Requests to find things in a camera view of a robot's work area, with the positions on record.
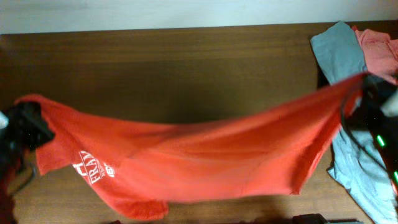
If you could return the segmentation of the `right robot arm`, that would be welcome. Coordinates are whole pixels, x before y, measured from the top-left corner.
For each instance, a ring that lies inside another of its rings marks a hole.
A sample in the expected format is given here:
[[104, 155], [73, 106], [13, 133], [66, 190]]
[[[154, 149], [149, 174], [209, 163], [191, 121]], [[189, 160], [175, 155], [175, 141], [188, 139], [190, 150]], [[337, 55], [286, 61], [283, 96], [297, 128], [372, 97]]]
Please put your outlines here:
[[343, 130], [360, 150], [370, 154], [353, 136], [352, 130], [369, 131], [387, 172], [397, 191], [397, 75], [390, 80], [363, 73], [360, 81], [344, 97], [340, 106]]

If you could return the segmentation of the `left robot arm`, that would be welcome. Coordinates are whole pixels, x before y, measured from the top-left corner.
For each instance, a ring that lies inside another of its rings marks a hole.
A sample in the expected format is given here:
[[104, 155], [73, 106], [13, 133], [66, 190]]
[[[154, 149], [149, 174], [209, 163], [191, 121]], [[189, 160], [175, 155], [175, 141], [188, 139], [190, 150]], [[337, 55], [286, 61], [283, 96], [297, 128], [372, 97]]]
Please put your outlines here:
[[[24, 162], [25, 157], [54, 137], [37, 102], [22, 102], [1, 111], [1, 223], [17, 222], [13, 214], [13, 196], [26, 187], [37, 173], [34, 165]], [[27, 167], [32, 169], [32, 174], [10, 192], [12, 180]]]

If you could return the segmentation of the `orange soccer t-shirt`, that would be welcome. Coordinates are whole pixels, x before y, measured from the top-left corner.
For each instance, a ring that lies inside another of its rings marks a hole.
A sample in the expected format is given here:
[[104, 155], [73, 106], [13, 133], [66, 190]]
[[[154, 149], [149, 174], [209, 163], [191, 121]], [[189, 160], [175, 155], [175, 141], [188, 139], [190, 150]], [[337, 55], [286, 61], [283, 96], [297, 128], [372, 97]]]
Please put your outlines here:
[[112, 209], [158, 220], [170, 202], [297, 195], [340, 130], [340, 105], [363, 75], [245, 118], [154, 124], [105, 118], [40, 95], [55, 138], [36, 151], [41, 174], [73, 166]]

